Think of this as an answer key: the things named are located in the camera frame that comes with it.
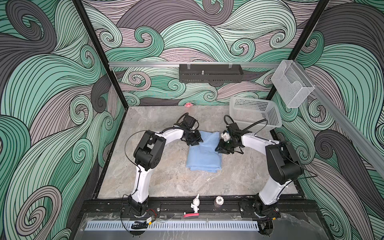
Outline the light blue long sleeve shirt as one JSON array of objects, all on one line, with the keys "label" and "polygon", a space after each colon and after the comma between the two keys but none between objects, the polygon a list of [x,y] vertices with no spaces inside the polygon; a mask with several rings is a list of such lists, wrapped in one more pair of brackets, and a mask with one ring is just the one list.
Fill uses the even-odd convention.
[{"label": "light blue long sleeve shirt", "polygon": [[201,131],[201,137],[202,143],[190,146],[186,167],[190,171],[217,173],[222,169],[222,155],[216,152],[221,139],[220,133]]}]

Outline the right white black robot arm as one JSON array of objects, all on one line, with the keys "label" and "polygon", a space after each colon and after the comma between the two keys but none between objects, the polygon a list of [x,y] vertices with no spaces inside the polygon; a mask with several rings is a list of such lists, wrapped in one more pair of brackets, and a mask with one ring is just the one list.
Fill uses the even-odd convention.
[{"label": "right white black robot arm", "polygon": [[230,135],[227,131],[221,133],[216,152],[234,154],[235,148],[251,148],[266,156],[270,177],[259,192],[259,199],[264,206],[277,203],[286,186],[304,173],[298,154],[288,141],[276,142],[252,133],[242,136]]}]

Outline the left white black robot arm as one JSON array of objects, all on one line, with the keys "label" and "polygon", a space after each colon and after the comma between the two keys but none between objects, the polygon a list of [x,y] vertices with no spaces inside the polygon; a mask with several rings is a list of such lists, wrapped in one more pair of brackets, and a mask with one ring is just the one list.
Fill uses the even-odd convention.
[{"label": "left white black robot arm", "polygon": [[134,150],[132,163],[136,166],[136,177],[134,189],[128,196],[130,209],[137,216],[142,216],[147,211],[151,176],[161,161],[165,146],[176,140],[181,140],[188,146],[196,146],[203,142],[199,130],[177,126],[166,128],[158,133],[150,130],[143,132]]}]

